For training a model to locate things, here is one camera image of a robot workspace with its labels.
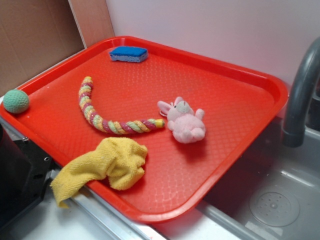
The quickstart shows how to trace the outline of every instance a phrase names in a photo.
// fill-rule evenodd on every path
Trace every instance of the tray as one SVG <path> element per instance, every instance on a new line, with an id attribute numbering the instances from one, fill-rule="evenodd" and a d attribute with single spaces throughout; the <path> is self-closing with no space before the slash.
<path id="1" fill-rule="evenodd" d="M 117 46 L 147 48 L 149 57 L 141 63 L 111 61 L 109 52 Z M 271 75 L 120 36 L 25 83 L 19 89 L 29 95 L 29 109 L 14 115 L 1 105 L 0 115 L 65 166 L 111 136 L 90 126 L 80 110 L 78 91 L 85 76 L 93 80 L 92 104 L 107 120 L 163 118 L 157 102 L 170 103 L 177 96 L 205 111 L 206 136 L 196 143 L 178 143 L 166 127 L 127 135 L 148 148 L 145 175 L 129 190 L 111 189 L 107 178 L 87 184 L 143 223 L 164 222 L 195 207 L 288 98 L 285 85 Z"/>

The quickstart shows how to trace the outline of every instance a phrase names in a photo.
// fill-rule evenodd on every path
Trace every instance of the green knitted ball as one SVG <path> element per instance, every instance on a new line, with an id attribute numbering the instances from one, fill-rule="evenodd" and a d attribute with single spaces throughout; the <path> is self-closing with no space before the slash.
<path id="1" fill-rule="evenodd" d="M 13 114 L 20 114 L 28 109 L 29 97 L 21 90 L 10 90 L 3 97 L 4 108 Z"/>

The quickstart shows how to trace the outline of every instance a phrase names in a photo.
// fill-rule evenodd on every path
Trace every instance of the sponge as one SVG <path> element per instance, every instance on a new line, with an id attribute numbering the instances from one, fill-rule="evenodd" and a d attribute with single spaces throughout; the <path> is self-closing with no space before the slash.
<path id="1" fill-rule="evenodd" d="M 147 49 L 136 46 L 118 46 L 109 54 L 112 61 L 132 63 L 141 63 L 148 57 Z"/>
<path id="2" fill-rule="evenodd" d="M 12 114 L 20 114 L 28 109 L 29 97 L 21 90 L 13 89 L 8 91 L 3 97 L 4 108 Z"/>

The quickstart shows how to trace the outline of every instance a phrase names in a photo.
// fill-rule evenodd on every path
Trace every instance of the sink drain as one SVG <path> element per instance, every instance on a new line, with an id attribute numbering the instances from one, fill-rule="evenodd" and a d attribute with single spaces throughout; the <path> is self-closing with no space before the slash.
<path id="1" fill-rule="evenodd" d="M 293 223 L 299 216 L 299 203 L 295 196 L 281 187 L 258 189 L 250 198 L 253 216 L 263 224 L 283 227 Z"/>

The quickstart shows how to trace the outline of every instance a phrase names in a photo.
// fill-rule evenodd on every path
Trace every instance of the bunny ear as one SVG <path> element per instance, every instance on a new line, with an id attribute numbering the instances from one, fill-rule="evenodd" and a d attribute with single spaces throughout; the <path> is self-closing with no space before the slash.
<path id="1" fill-rule="evenodd" d="M 158 101 L 157 103 L 158 107 L 161 110 L 161 113 L 167 115 L 169 110 L 172 108 L 172 105 L 170 105 L 169 103 L 166 103 L 164 101 Z"/>
<path id="2" fill-rule="evenodd" d="M 174 101 L 174 105 L 177 105 L 178 103 L 180 103 L 181 101 L 183 101 L 184 99 L 181 96 L 178 96 L 175 101 Z"/>

